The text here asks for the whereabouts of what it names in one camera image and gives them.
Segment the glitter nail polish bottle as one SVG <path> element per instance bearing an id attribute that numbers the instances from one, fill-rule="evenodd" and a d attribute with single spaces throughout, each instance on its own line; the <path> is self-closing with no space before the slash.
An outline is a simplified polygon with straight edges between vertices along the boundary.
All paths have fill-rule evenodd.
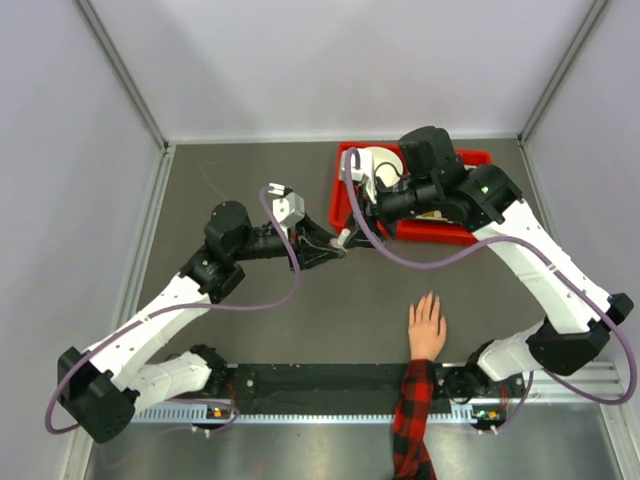
<path id="1" fill-rule="evenodd" d="M 336 254 L 339 257 L 344 257 L 347 254 L 347 249 L 341 243 L 339 238 L 333 238 L 330 240 L 330 246 L 333 250 L 336 251 Z"/>

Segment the person's left hand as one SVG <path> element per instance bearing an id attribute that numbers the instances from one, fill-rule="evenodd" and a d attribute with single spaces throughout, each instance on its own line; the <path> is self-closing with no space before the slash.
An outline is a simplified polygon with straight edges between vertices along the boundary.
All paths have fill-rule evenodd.
<path id="1" fill-rule="evenodd" d="M 429 292 L 409 306 L 407 332 L 410 360 L 435 361 L 447 337 L 447 321 L 438 295 Z"/>

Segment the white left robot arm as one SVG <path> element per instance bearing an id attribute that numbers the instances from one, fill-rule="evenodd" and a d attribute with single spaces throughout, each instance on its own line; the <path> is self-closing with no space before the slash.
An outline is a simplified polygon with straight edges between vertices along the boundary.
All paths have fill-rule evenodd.
<path id="1" fill-rule="evenodd" d="M 104 340 L 69 348 L 58 359 L 58 385 L 45 410 L 45 428 L 61 406 L 97 443 L 119 435 L 135 415 L 182 394 L 216 396 L 226 387 L 218 353 L 197 345 L 160 364 L 150 358 L 177 333 L 211 310 L 229 310 L 225 298 L 245 277 L 242 262 L 285 257 L 294 273 L 346 254 L 346 234 L 313 222 L 303 200 L 289 193 L 263 205 L 267 224 L 252 225 L 237 201 L 216 206 L 203 245 L 147 306 Z"/>

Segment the red plastic tray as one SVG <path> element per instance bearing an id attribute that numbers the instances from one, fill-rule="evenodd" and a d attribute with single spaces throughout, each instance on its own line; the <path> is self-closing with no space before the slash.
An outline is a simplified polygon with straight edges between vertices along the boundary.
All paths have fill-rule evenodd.
<path id="1" fill-rule="evenodd" d="M 347 220 L 351 214 L 346 186 L 339 180 L 339 160 L 341 154 L 351 147 L 367 148 L 380 146 L 395 152 L 404 165 L 404 174 L 408 173 L 406 163 L 402 158 L 400 148 L 392 143 L 372 142 L 342 142 L 337 149 L 336 173 L 333 180 L 333 190 L 329 206 L 329 224 L 336 233 L 340 233 L 347 227 Z M 462 227 L 450 224 L 427 222 L 418 220 L 417 217 L 399 221 L 396 229 L 396 239 L 406 242 L 439 243 L 469 246 L 475 242 L 475 238 Z"/>

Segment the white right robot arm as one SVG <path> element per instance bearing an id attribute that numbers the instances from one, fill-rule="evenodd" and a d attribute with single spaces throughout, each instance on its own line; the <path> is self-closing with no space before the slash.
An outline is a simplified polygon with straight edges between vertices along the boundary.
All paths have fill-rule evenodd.
<path id="1" fill-rule="evenodd" d="M 351 147 L 341 158 L 341 179 L 352 214 L 371 245 L 399 262 L 400 257 L 382 243 L 376 226 L 393 235 L 399 221 L 439 211 L 476 242 L 445 260 L 424 263 L 422 269 L 441 268 L 488 247 L 545 313 L 533 327 L 481 345 L 465 366 L 445 378 L 449 395 L 487 396 L 503 380 L 540 370 L 566 386 L 567 377 L 616 337 L 630 366 L 629 385 L 617 401 L 628 401 L 638 380 L 633 349 L 619 329 L 634 308 L 629 296 L 609 293 L 590 280 L 539 223 L 521 190 L 501 168 L 483 164 L 467 169 L 445 129 L 418 128 L 402 136 L 397 146 L 405 171 L 391 186 L 378 178 L 369 151 Z"/>

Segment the floral white bowl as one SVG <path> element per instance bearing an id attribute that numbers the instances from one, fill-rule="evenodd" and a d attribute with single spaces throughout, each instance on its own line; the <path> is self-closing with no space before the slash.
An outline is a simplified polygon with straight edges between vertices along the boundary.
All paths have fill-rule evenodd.
<path id="1" fill-rule="evenodd" d="M 390 149 L 371 146 L 366 148 L 372 154 L 376 181 L 385 188 L 392 188 L 400 182 L 404 174 L 404 165 L 400 157 Z"/>

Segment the square floral saucer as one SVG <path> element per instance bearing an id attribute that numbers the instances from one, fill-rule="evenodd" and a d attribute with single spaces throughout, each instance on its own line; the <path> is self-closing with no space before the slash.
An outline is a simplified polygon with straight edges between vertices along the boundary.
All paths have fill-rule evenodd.
<path id="1" fill-rule="evenodd" d="M 459 223 L 458 220 L 451 220 L 448 217 L 444 216 L 440 210 L 435 210 L 431 212 L 427 212 L 417 216 L 418 220 L 427 221 L 427 222 L 436 222 L 450 225 L 457 225 Z"/>

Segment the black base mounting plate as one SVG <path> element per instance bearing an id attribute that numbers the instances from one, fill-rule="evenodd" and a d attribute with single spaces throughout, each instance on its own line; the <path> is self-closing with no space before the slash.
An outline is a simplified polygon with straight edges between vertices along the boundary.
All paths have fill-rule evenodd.
<path id="1" fill-rule="evenodd" d="M 244 415 L 386 415 L 399 401 L 409 363 L 240 364 L 216 370 L 204 387 L 179 398 L 231 400 Z M 433 363 L 433 375 L 438 406 L 515 396 L 506 381 L 492 382 L 465 367 Z"/>

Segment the red plaid sleeve forearm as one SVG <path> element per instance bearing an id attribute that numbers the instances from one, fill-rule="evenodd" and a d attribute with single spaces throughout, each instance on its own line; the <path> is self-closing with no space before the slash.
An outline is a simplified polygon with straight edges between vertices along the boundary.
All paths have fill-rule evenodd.
<path id="1" fill-rule="evenodd" d="M 392 464 L 394 479 L 436 479 L 424 436 L 435 383 L 433 362 L 411 360 L 394 409 Z"/>

